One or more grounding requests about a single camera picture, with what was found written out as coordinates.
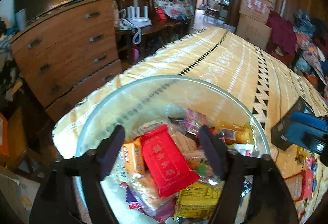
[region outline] red box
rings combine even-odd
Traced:
[[[306,199],[312,195],[312,170],[303,170],[284,180],[294,202]]]

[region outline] red cloth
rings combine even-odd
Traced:
[[[161,198],[193,184],[200,176],[193,172],[167,132],[167,125],[141,136],[142,155]]]
[[[294,54],[297,39],[291,22],[281,18],[278,13],[271,12],[267,26],[272,29],[270,40],[278,44],[284,52]]]

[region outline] plastic bag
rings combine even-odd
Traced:
[[[183,155],[195,151],[197,148],[195,141],[186,137],[180,131],[178,125],[171,123],[168,125],[169,135]]]
[[[130,178],[128,185],[131,193],[149,216],[164,215],[167,210],[165,204],[175,197],[174,194],[167,198],[160,198],[157,186],[149,171],[143,175],[135,173]]]
[[[165,7],[164,12],[172,19],[178,19],[180,14],[187,15],[186,9],[181,4],[168,5]]]
[[[188,132],[198,134],[199,129],[207,122],[206,115],[192,109],[186,110],[184,126]]]
[[[220,178],[214,174],[203,150],[187,153],[184,157],[189,168],[200,176],[199,182],[206,183],[218,190],[223,188],[224,181],[221,181]]]
[[[145,124],[139,126],[137,129],[132,130],[132,134],[134,134],[135,136],[144,135],[146,132],[150,132],[153,129],[167,123],[169,123],[168,120],[153,120],[150,122],[146,122]]]

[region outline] wooden dresser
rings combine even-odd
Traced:
[[[122,72],[112,0],[85,0],[41,17],[10,41],[20,72],[58,121]]]

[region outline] patterned bedsheet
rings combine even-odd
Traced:
[[[123,74],[95,90],[65,115],[53,130],[55,146],[64,158],[75,155],[78,135],[95,106],[117,88],[154,75],[186,75],[210,82],[238,98],[265,131],[271,156],[284,178],[301,171],[295,161],[296,146],[281,151],[271,144],[270,129],[299,96],[317,116],[328,108],[311,84],[279,60],[244,39],[217,27],[200,30],[159,49]],[[328,169],[318,160],[318,187],[306,203],[304,222],[328,189]]]

